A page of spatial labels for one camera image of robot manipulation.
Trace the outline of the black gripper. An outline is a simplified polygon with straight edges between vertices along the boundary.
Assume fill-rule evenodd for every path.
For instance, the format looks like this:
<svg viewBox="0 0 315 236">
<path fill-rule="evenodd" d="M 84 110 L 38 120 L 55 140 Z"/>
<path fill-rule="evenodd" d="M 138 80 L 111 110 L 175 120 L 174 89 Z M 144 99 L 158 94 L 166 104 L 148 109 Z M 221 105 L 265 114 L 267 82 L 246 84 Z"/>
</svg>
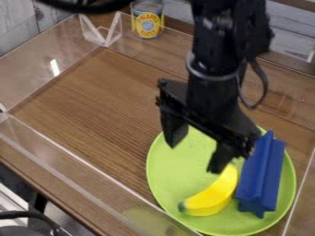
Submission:
<svg viewBox="0 0 315 236">
<path fill-rule="evenodd" d="M 191 73 L 189 81 L 158 80 L 157 105 L 166 143 L 174 148 L 193 126 L 214 139 L 207 172 L 219 174 L 234 158 L 249 158 L 261 131 L 246 116 L 239 100 L 245 71 L 223 76 Z"/>
</svg>

